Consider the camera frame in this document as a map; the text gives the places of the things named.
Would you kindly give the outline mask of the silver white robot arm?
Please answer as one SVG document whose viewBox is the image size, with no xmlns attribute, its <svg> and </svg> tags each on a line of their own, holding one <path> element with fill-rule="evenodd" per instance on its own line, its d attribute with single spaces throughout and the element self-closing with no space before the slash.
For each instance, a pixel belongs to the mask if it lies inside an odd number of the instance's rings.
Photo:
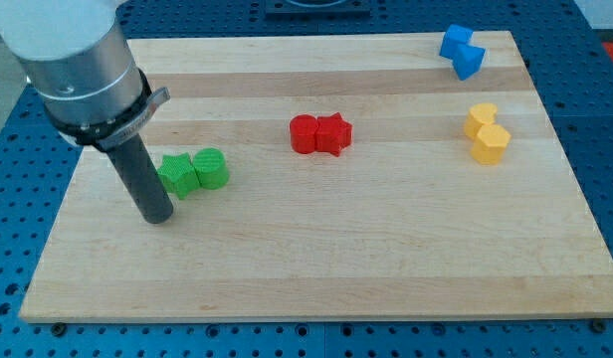
<svg viewBox="0 0 613 358">
<path fill-rule="evenodd" d="M 111 151 L 170 98 L 151 89 L 116 15 L 122 0 L 0 0 L 0 36 L 52 124 L 69 141 Z"/>
</svg>

